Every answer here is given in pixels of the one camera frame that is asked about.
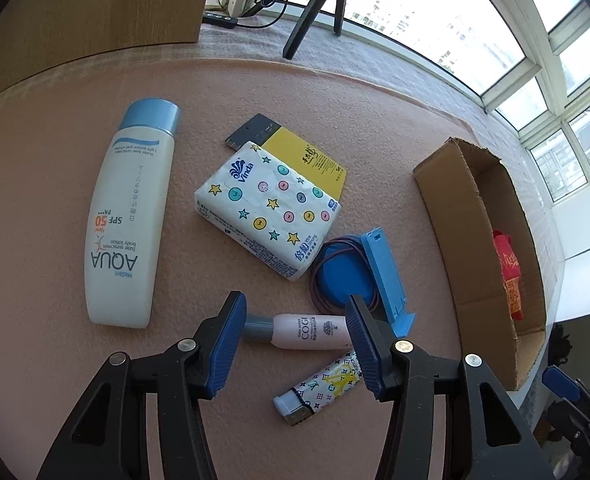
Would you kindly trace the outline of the light wooden board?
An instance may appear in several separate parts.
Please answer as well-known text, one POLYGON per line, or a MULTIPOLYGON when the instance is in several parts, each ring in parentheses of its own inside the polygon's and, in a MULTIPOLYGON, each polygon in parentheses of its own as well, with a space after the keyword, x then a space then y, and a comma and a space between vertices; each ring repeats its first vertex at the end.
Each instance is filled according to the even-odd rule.
POLYGON ((193 44, 206 0, 10 0, 0 12, 0 92, 86 56, 193 44))

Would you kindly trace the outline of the yellow black notebook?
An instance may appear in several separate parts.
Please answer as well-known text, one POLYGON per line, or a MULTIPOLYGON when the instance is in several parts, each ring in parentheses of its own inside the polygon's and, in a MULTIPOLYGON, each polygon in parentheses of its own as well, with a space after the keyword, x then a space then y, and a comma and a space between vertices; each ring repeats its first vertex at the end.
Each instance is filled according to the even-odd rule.
POLYGON ((263 114, 256 114, 225 139, 233 151, 240 150, 246 142, 259 145, 335 200, 341 199, 346 168, 293 131, 263 114))

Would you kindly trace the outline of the cardboard box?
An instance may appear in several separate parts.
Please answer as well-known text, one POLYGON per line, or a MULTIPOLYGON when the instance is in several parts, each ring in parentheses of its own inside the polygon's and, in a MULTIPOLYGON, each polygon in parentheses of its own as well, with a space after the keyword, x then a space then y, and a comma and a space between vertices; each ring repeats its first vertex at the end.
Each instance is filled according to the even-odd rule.
POLYGON ((523 207, 501 160, 450 138, 413 170, 438 240, 464 353, 476 353, 503 387, 516 391, 545 340, 540 266, 523 207), (524 318, 513 321, 492 231, 512 239, 524 318))

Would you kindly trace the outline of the blue round case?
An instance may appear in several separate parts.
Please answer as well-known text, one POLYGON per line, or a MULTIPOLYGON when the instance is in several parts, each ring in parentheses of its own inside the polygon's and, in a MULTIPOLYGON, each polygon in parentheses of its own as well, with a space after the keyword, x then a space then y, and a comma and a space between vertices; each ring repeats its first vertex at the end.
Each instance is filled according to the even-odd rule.
POLYGON ((368 260, 359 249, 344 243, 328 244, 320 250, 316 267, 318 295, 329 308, 344 310, 351 295, 359 295, 369 306, 376 302, 368 260))

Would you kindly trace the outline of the small pink lotion bottle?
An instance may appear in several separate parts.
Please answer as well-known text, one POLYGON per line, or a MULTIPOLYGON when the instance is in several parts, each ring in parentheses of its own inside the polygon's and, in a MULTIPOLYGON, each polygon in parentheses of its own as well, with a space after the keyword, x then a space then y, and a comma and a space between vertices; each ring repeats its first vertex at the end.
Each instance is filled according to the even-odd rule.
POLYGON ((285 350, 349 350, 353 348, 345 318, 340 315, 248 315, 243 338, 285 350))

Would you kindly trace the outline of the patterned tissue pack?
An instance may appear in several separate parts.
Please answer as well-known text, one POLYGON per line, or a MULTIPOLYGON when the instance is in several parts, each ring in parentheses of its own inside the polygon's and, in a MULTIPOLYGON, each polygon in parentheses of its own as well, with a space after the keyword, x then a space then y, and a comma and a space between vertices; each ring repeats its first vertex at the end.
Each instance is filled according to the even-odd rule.
POLYGON ((248 141, 194 193, 195 210, 289 281, 304 275, 342 206, 248 141))

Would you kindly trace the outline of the blue phone stand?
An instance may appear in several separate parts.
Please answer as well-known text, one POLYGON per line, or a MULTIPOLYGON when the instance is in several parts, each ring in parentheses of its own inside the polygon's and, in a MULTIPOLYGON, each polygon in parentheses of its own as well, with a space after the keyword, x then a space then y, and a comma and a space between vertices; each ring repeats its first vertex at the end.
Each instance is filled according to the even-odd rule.
POLYGON ((415 314, 406 309, 406 292, 383 229, 376 228, 362 234, 361 243, 380 294, 387 321, 398 338, 405 338, 411 332, 415 314))

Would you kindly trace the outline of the white aqua sunscreen bottle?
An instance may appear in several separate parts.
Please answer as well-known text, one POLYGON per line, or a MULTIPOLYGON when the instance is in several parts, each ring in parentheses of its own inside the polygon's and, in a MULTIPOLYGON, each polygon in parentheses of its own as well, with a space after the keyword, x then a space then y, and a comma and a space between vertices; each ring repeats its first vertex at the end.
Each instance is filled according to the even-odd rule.
POLYGON ((149 325, 179 107, 129 105, 106 150, 89 208, 84 252, 94 324, 149 325))

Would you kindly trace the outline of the red fabric bag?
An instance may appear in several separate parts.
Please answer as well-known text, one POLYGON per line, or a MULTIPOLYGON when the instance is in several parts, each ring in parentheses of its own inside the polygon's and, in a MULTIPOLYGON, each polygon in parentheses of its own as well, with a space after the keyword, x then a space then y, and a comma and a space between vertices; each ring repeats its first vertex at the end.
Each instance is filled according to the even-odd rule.
POLYGON ((520 298, 520 266, 512 247, 512 239, 499 230, 492 231, 493 245, 500 261, 501 273, 508 310, 513 321, 522 321, 524 313, 522 298, 520 298))

